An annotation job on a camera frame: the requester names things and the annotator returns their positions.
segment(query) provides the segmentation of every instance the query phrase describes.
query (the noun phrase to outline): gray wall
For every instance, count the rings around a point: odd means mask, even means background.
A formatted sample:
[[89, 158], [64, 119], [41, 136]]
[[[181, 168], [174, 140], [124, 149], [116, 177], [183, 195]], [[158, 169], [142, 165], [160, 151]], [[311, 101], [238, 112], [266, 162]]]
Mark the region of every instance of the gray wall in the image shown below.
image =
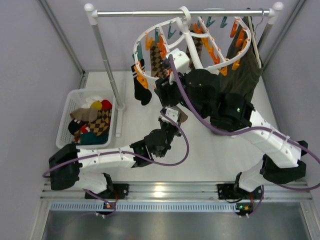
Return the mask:
[[[96, 43], [93, 31], [89, 24], [87, 15], [84, 11], [86, 3], [92, 3], [98, 10], [106, 11], [134, 11], [134, 10], [174, 10], [181, 6], [186, 6], [190, 10], [201, 10], [205, 8], [225, 8], [225, 9], [269, 9], [277, 0], [47, 0], [52, 11], [56, 15], [62, 26], [66, 37], [73, 47], [81, 65], [85, 70], [104, 70], [101, 55]], [[273, 45], [275, 37], [279, 34], [282, 26], [286, 23], [290, 13], [299, 0], [281, 0], [284, 3], [284, 9], [279, 19], [270, 32], [270, 37], [265, 43], [265, 48], [261, 55], [265, 56], [268, 49]], [[133, 46], [137, 38], [151, 26], [172, 19], [172, 17], [104, 17], [99, 18], [99, 26], [102, 39], [106, 45], [106, 52], [110, 58], [110, 65], [114, 70], [129, 70], [133, 64], [131, 57]], [[218, 46], [224, 55], [227, 54], [231, 43], [230, 31], [234, 22], [233, 17], [228, 17], [228, 25], [220, 28], [222, 17], [214, 18], [216, 22], [210, 27], [210, 32], [215, 37]], [[261, 17], [255, 17], [253, 23], [256, 25], [261, 21]], [[264, 18], [263, 24], [257, 29], [257, 38], [259, 39], [267, 18]], [[175, 34], [170, 40], [178, 37]], [[146, 68], [150, 68], [149, 57], [146, 51], [144, 59]], [[212, 59], [203, 51], [202, 62], [205, 66], [212, 65]]]
[[[320, 156], [319, 0], [307, 0], [264, 73], [279, 127], [306, 140]], [[306, 180], [320, 182], [320, 165], [309, 155]], [[320, 213], [320, 189], [312, 191]]]
[[26, 240], [80, 75], [36, 0], [2, 1], [0, 32], [0, 239]]

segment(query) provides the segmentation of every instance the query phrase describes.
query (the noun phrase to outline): plastic clip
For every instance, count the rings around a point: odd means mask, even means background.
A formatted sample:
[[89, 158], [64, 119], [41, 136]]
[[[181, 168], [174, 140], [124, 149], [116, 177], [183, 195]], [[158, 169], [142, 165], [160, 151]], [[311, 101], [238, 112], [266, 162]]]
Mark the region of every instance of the plastic clip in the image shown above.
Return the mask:
[[152, 37], [150, 37], [150, 39], [149, 39], [149, 34], [147, 32], [145, 34], [146, 34], [146, 36], [145, 36], [145, 50], [148, 51], [150, 49], [151, 44], [154, 41], [154, 39]]
[[137, 74], [136, 79], [138, 80], [138, 82], [139, 82], [145, 89], [148, 89], [148, 88], [149, 88], [148, 81], [147, 81], [147, 79], [146, 79], [143, 75], [141, 75], [141, 73], [138, 71], [137, 65], [141, 68], [141, 64], [140, 64], [139, 61], [138, 61], [138, 62], [135, 64], [135, 66], [133, 67], [134, 70], [135, 70], [135, 72], [136, 72], [136, 74]]
[[233, 37], [236, 35], [236, 33], [237, 33], [237, 28], [238, 28], [237, 22], [238, 22], [238, 21], [239, 21], [238, 18], [236, 18], [236, 19], [234, 20], [234, 23], [233, 23], [233, 25], [232, 25], [232, 29], [231, 29], [231, 32], [230, 32], [230, 38], [233, 38]]
[[228, 23], [226, 23], [227, 18], [228, 18], [228, 17], [226, 17], [226, 16], [224, 16], [224, 17], [222, 18], [222, 21], [221, 21], [221, 24], [220, 24], [220, 28], [221, 28], [221, 29], [223, 29], [225, 26], [228, 25]]
[[158, 43], [159, 42], [159, 27], [157, 26], [155, 29], [154, 29], [154, 40]]
[[244, 32], [244, 29], [242, 28], [239, 33], [238, 39], [236, 40], [235, 47], [239, 48], [244, 43], [244, 39], [245, 39], [245, 32]]
[[144, 58], [143, 53], [142, 53], [142, 46], [141, 42], [138, 41], [138, 46], [136, 47], [135, 54], [137, 54], [138, 61]]
[[211, 21], [211, 16], [209, 16], [208, 17], [208, 19], [206, 20], [206, 24], [205, 24], [205, 26], [208, 28], [208, 27], [210, 27], [216, 20], [212, 20]]
[[195, 32], [196, 32], [197, 34], [202, 34], [202, 33], [203, 33], [202, 26], [200, 26], [200, 27], [198, 28], [198, 25], [197, 25], [196, 23], [194, 24], [194, 30], [195, 30]]
[[177, 29], [171, 32], [171, 22], [169, 23], [169, 30], [168, 30], [168, 39], [170, 39], [175, 33]]
[[228, 67], [225, 66], [225, 67], [219, 68], [219, 72], [220, 72], [223, 76], [227, 76], [227, 75], [228, 75]]

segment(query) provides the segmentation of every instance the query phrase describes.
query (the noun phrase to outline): hanger hook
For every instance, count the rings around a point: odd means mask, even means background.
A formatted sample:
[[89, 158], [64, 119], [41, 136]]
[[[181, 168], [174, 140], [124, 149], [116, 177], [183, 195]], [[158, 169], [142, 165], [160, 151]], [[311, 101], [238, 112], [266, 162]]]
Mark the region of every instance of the hanger hook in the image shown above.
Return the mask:
[[262, 19], [261, 19], [261, 21], [255, 26], [254, 32], [257, 31], [257, 27], [258, 27], [260, 24], [262, 24], [262, 22], [264, 21], [264, 18], [265, 18], [265, 10], [264, 10], [263, 8], [259, 8], [259, 9], [262, 10]]

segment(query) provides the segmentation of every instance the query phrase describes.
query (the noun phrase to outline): clothespin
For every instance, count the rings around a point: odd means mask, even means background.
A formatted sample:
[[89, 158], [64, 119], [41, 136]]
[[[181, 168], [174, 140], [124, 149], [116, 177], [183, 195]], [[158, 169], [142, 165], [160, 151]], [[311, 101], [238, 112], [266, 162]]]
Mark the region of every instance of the clothespin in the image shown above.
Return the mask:
[[232, 70], [235, 71], [238, 69], [238, 67], [240, 67], [240, 59], [238, 59], [237, 61], [235, 61], [233, 64], [232, 64]]
[[224, 16], [224, 17], [222, 18], [222, 21], [221, 21], [221, 24], [220, 24], [220, 28], [223, 29], [225, 26], [228, 25], [228, 23], [226, 23], [227, 18], [228, 18], [228, 17], [226, 17], [226, 16]]
[[140, 61], [141, 59], [144, 58], [143, 53], [142, 53], [142, 46], [141, 46], [141, 42], [138, 41], [138, 46], [136, 47], [136, 51], [135, 54], [138, 54], [138, 60]]
[[225, 67], [219, 68], [219, 72], [220, 72], [223, 76], [227, 76], [227, 75], [228, 75], [228, 67], [225, 66]]
[[244, 43], [244, 39], [245, 39], [245, 31], [242, 28], [239, 33], [238, 39], [236, 40], [235, 47], [239, 48]]
[[169, 30], [168, 30], [168, 39], [170, 39], [175, 33], [177, 29], [171, 32], [171, 22], [169, 23]]
[[202, 26], [200, 26], [200, 28], [198, 28], [198, 25], [195, 23], [194, 29], [197, 34], [202, 34]]
[[231, 29], [231, 33], [230, 33], [230, 38], [233, 38], [237, 33], [237, 28], [238, 28], [237, 22], [238, 22], [238, 18], [236, 18], [234, 20], [234, 23], [233, 23], [233, 26], [232, 26], [232, 29]]
[[[244, 43], [243, 43], [243, 45], [242, 45], [242, 48], [241, 48], [241, 51], [238, 51], [237, 55], [239, 55], [239, 54], [243, 51], [243, 49], [245, 49], [245, 47], [246, 47], [246, 45], [247, 45], [248, 42], [249, 42], [249, 38], [247, 38], [247, 39], [244, 41]], [[235, 61], [235, 62], [232, 64], [232, 70], [233, 70], [233, 71], [235, 71], [235, 70], [237, 70], [237, 69], [239, 68], [239, 66], [240, 66], [240, 60], [241, 60], [241, 58], [238, 59], [237, 61]]]
[[205, 48], [208, 50], [209, 49], [209, 42], [208, 42], [208, 38], [207, 37], [204, 37], [204, 38], [201, 38], [202, 40], [202, 43], [203, 45], [205, 46]]
[[138, 68], [137, 68], [137, 65], [139, 65], [139, 67], [141, 68], [141, 64], [140, 64], [140, 61], [138, 61], [136, 63], [136, 65], [133, 67], [136, 74], [137, 74], [137, 77], [136, 79], [139, 81], [139, 83], [145, 88], [145, 89], [148, 89], [149, 88], [149, 85], [148, 85], [148, 81], [147, 79], [141, 75], [141, 73], [138, 71]]
[[154, 29], [154, 40], [158, 43], [159, 42], [159, 32], [158, 32], [159, 27], [156, 27]]
[[145, 50], [148, 51], [150, 49], [151, 44], [154, 39], [152, 37], [150, 37], [150, 39], [149, 39], [149, 35], [147, 32], [145, 34], [146, 34], [146, 36], [145, 36]]
[[219, 64], [220, 63], [220, 57], [217, 55], [215, 56], [215, 51], [213, 50], [212, 53], [210, 54], [214, 64]]
[[211, 21], [211, 16], [208, 17], [208, 19], [206, 20], [206, 24], [205, 26], [208, 28], [210, 27], [216, 20]]

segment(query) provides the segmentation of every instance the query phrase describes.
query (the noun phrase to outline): white plastic basket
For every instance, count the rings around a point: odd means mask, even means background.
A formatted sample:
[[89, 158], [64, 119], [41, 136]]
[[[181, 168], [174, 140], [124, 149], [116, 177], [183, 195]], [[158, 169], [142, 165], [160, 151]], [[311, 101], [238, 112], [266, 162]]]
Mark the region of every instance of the white plastic basket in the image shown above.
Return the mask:
[[108, 136], [108, 141], [105, 144], [98, 144], [98, 145], [80, 145], [82, 149], [100, 149], [100, 148], [105, 148], [107, 147], [111, 140], [112, 137], [114, 136], [114, 130], [116, 127], [114, 126], [116, 124], [116, 118], [117, 118], [117, 113], [116, 113], [116, 99], [114, 97], [114, 94], [112, 90], [87, 90], [87, 89], [77, 89], [77, 90], [72, 90], [69, 92], [60, 125], [59, 125], [59, 130], [58, 134], [56, 136], [56, 141], [55, 144], [58, 148], [63, 148], [65, 145], [70, 144], [72, 142], [72, 139], [74, 136], [69, 132], [68, 130], [68, 125], [72, 121], [70, 117], [70, 113], [72, 113], [74, 110], [81, 108], [82, 105], [87, 104], [86, 98], [88, 97], [93, 97], [93, 96], [100, 96], [104, 100], [110, 101], [112, 103], [112, 114], [111, 114], [111, 119], [110, 119], [110, 128], [109, 128], [109, 136]]

